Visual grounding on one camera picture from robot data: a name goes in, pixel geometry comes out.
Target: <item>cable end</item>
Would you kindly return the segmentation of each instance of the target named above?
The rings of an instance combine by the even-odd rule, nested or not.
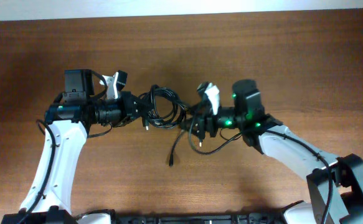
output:
[[[173,154],[170,155],[170,159],[169,159],[169,167],[173,166]]]

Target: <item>white plastic part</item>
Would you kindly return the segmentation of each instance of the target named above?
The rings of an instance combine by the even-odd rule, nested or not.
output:
[[[49,181],[44,190],[44,197],[40,199],[33,212],[46,212],[51,206],[57,205],[59,209],[65,209],[71,214],[70,194],[77,160],[87,138],[86,129],[81,122],[72,123],[70,120],[54,121],[49,127],[55,136],[57,148]],[[34,203],[47,172],[51,157],[52,140],[47,130],[45,130],[45,133],[42,157],[32,187],[22,202],[21,209],[29,209]]]
[[[78,224],[111,224],[111,216],[106,213],[85,215],[77,220]]]
[[[313,207],[310,203],[302,202],[291,207],[283,214],[287,224],[317,224]]]
[[[324,157],[329,166],[337,163],[337,155],[324,152],[305,140],[302,140],[293,134],[285,125],[275,126],[270,128],[269,131],[286,134],[292,138],[302,141],[315,152],[318,152],[322,157]],[[313,170],[326,168],[325,165],[305,147],[289,139],[284,139],[283,137],[272,133],[263,133],[259,136],[259,142],[265,155],[282,162],[303,180],[306,180],[306,176],[311,174]]]
[[[205,94],[207,95],[210,103],[212,104],[213,115],[217,115],[220,106],[220,90],[216,85],[209,83],[205,90]]]
[[[118,96],[118,89],[116,87],[116,83],[118,82],[118,75],[119,72],[116,72],[112,77],[103,75],[106,81],[106,85],[108,86],[108,89],[106,91],[106,98],[107,99],[117,99]]]

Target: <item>wood grain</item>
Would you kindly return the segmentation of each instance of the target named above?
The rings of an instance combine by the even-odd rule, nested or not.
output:
[[[231,105],[232,84],[252,78],[266,110],[296,134],[363,158],[363,9],[0,22],[0,221],[17,212],[31,186],[43,146],[34,120],[63,91],[70,68],[122,69],[125,90],[138,95],[155,83],[191,104],[208,80]],[[205,157],[183,139],[170,169],[176,136],[137,121],[89,139],[73,214],[224,213],[309,200],[304,181],[242,141]]]

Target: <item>bundle of black cable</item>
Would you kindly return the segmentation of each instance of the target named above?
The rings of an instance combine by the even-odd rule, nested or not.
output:
[[[156,106],[157,96],[167,99],[172,104],[170,113],[165,116],[159,115]],[[187,111],[190,108],[188,104],[180,100],[179,95],[175,91],[166,87],[159,87],[158,85],[152,85],[149,92],[139,95],[138,98],[153,105],[151,111],[141,115],[143,118],[143,126],[146,128],[148,124],[151,124],[157,128],[172,129],[179,125],[183,119],[187,118]]]

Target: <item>wooden table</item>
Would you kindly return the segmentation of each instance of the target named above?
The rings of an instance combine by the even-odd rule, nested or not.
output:
[[[297,135],[363,158],[363,9],[0,22],[0,221],[31,187],[44,139],[34,121],[72,68],[121,69],[129,73],[125,90],[138,95],[158,84],[191,104],[208,80],[232,105],[232,84],[252,78],[266,111]],[[89,139],[73,182],[73,214],[224,213],[309,200],[305,181],[243,141],[200,156],[184,138],[169,168],[177,134],[146,131],[138,120]],[[204,149],[222,142],[207,139]]]

